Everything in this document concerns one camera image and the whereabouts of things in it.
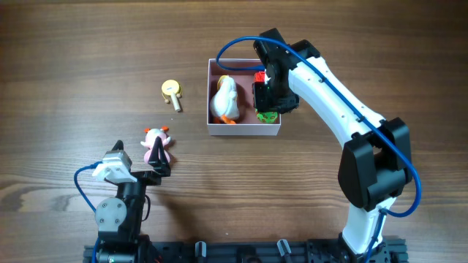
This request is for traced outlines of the white duck plush toy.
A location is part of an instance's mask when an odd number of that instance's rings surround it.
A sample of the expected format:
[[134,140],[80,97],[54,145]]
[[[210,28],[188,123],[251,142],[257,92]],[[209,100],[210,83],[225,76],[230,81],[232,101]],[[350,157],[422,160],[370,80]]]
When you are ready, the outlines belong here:
[[217,83],[217,92],[209,103],[214,123],[236,124],[240,117],[236,83],[229,75],[222,75]]

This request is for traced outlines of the green ball red numbers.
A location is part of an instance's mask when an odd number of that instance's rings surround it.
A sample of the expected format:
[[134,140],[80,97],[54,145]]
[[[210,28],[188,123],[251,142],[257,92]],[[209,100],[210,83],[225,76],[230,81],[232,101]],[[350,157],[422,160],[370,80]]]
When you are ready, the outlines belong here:
[[279,117],[279,114],[277,112],[256,112],[256,116],[261,123],[275,124]]

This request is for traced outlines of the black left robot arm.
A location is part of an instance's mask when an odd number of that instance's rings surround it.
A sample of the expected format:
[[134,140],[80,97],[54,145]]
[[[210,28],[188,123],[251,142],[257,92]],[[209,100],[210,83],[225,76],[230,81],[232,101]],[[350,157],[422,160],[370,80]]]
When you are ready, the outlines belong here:
[[117,192],[96,207],[98,241],[91,255],[92,262],[163,261],[149,236],[140,232],[142,222],[148,218],[143,208],[151,204],[146,195],[147,187],[160,185],[162,178],[171,173],[160,137],[156,137],[150,147],[148,164],[151,170],[133,172],[132,161],[119,140],[97,165],[93,176],[117,186]]

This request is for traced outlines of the yellow wooden rattle drum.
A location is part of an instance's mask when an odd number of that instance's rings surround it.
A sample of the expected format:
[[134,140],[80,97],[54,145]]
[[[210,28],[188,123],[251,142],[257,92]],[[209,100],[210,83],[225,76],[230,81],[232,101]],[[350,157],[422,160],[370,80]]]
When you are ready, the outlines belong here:
[[162,84],[162,96],[166,104],[172,104],[176,112],[181,111],[178,99],[181,97],[181,86],[176,80],[166,80]]

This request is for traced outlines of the white box pink inside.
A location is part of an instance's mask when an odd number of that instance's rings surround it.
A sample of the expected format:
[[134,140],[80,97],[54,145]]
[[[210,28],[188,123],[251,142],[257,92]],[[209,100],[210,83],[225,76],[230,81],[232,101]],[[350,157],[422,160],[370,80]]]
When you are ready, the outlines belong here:
[[[252,85],[256,71],[227,71],[215,58],[208,60],[206,124],[211,136],[276,136],[282,124],[278,115],[274,123],[263,123],[257,118],[254,108]],[[217,92],[217,83],[222,75],[229,75],[236,83],[240,117],[236,124],[216,123],[210,111],[210,101]]]

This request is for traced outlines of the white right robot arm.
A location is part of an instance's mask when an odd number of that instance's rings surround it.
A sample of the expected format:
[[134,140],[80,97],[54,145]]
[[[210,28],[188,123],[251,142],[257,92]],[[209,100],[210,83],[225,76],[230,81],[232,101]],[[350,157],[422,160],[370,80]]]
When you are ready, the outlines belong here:
[[273,28],[261,33],[253,47],[265,67],[265,83],[253,87],[256,110],[289,113],[303,99],[339,141],[338,181],[350,203],[341,238],[354,259],[362,260],[382,242],[383,212],[412,181],[407,125],[366,107],[309,41],[288,45]]

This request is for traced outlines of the red toy fire truck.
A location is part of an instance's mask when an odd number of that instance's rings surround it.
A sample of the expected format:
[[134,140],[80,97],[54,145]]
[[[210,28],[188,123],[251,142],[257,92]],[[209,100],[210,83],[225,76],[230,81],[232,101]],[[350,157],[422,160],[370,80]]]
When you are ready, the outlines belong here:
[[260,72],[255,72],[254,74],[254,84],[265,84],[265,72],[260,71]]

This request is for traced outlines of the pink pig plush toy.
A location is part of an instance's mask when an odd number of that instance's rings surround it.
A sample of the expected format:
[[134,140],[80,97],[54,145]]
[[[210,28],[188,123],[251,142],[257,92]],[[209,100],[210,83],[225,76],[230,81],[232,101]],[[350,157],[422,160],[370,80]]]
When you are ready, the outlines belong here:
[[147,164],[150,157],[151,157],[151,152],[154,147],[154,143],[156,142],[156,139],[159,138],[162,141],[162,146],[164,148],[164,153],[165,157],[168,162],[170,162],[170,154],[167,152],[167,148],[169,144],[171,143],[171,136],[167,134],[169,131],[169,128],[167,126],[162,126],[161,128],[158,129],[146,129],[146,138],[144,141],[141,141],[140,144],[147,148],[148,150],[146,151],[143,160]]

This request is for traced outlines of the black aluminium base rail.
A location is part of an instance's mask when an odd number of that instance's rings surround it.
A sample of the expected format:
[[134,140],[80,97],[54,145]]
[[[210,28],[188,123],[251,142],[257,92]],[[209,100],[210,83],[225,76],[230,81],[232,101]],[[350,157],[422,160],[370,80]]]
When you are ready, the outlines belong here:
[[335,240],[302,242],[280,240],[267,243],[157,242],[146,253],[134,248],[110,249],[86,246],[84,262],[364,262],[365,254],[353,256]]

